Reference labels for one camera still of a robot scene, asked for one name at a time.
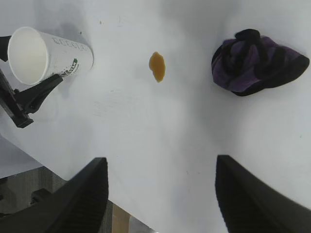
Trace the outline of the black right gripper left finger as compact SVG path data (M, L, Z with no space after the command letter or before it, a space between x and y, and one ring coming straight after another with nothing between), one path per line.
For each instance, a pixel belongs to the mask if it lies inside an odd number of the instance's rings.
M96 233L108 200L106 158L94 158L38 203L0 219L2 233Z

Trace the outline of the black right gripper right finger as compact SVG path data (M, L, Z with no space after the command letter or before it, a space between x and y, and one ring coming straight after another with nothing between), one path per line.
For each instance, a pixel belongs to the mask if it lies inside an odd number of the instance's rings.
M230 233L309 233L310 209L269 187L229 155L218 155L215 192Z

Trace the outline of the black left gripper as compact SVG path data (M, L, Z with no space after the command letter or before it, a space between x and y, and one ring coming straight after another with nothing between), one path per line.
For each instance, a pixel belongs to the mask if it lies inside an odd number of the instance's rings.
M0 37L0 59L4 62L8 61L8 45L10 39L11 36ZM14 95L14 91L1 70L0 104L18 128L25 128L34 122L29 118L28 114L36 113L49 93L62 81L63 78L55 74L24 91L18 92L16 90Z

